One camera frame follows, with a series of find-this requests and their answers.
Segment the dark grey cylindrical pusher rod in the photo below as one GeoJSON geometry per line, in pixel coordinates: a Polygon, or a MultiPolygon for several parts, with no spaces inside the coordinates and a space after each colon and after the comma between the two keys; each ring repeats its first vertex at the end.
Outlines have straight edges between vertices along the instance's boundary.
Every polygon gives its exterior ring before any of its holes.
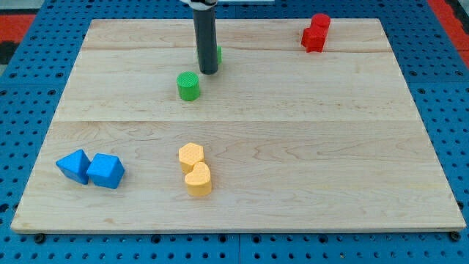
{"type": "Polygon", "coordinates": [[[205,75],[215,74],[218,71],[215,7],[194,10],[193,22],[199,69],[205,75]]]}

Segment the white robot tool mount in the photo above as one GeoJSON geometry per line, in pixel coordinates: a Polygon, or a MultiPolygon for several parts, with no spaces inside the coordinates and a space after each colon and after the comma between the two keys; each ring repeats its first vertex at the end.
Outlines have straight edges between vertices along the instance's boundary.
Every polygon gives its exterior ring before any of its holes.
{"type": "Polygon", "coordinates": [[[193,10],[208,10],[214,7],[218,1],[217,0],[180,0],[184,4],[187,4],[193,10]]]}

